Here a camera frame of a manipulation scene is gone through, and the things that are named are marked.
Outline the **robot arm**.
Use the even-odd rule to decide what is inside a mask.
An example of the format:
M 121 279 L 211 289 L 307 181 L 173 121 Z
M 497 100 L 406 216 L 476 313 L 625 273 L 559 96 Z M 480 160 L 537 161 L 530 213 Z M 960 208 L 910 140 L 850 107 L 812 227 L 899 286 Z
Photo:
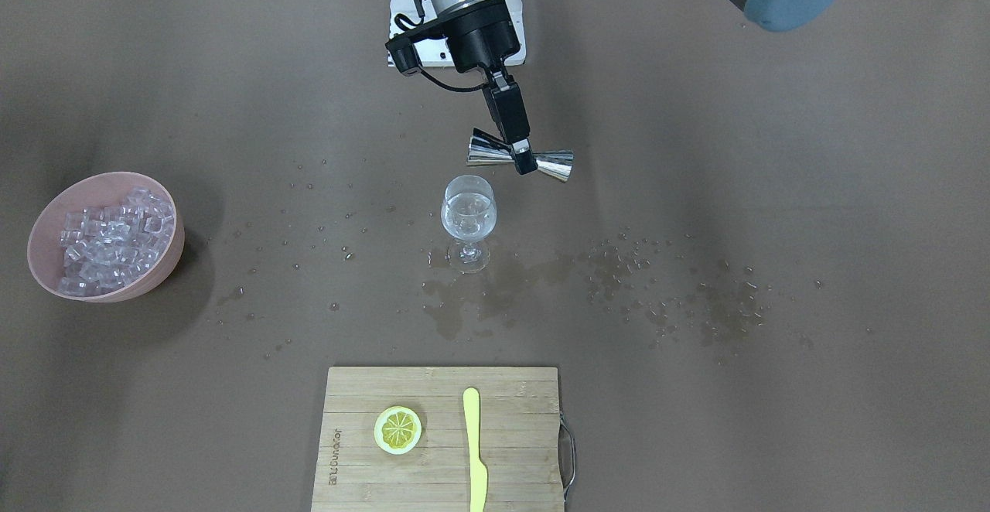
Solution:
M 812 22 L 835 0 L 728 0 L 747 21 L 770 32 L 789 32 Z M 456 71 L 478 71 L 478 86 L 497 125 L 499 143 L 527 172 L 531 155 L 530 125 L 522 91 L 508 71 L 508 60 L 522 50 L 522 39 L 510 15 L 508 0 L 411 0 L 416 18 L 397 14 L 398 33 L 385 48 L 399 73 L 425 75 L 418 44 L 445 41 Z

